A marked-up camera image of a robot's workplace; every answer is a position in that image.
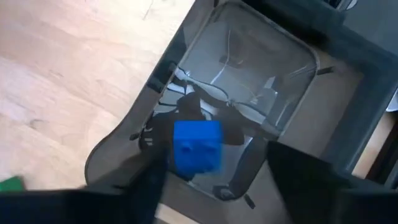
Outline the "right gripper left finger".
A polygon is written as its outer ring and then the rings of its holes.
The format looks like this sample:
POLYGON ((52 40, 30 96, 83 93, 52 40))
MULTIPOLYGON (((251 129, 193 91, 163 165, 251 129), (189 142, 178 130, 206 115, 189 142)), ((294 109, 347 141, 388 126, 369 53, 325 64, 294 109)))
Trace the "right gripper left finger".
POLYGON ((1 193, 1 223, 154 223, 168 150, 132 156, 79 189, 1 193))

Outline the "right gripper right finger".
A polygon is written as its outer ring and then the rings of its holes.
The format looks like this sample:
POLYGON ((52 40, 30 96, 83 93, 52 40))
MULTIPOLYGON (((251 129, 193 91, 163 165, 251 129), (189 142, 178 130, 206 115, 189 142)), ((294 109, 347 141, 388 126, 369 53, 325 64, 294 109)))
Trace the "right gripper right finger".
POLYGON ((271 141, 267 163, 294 223, 397 224, 397 191, 271 141))

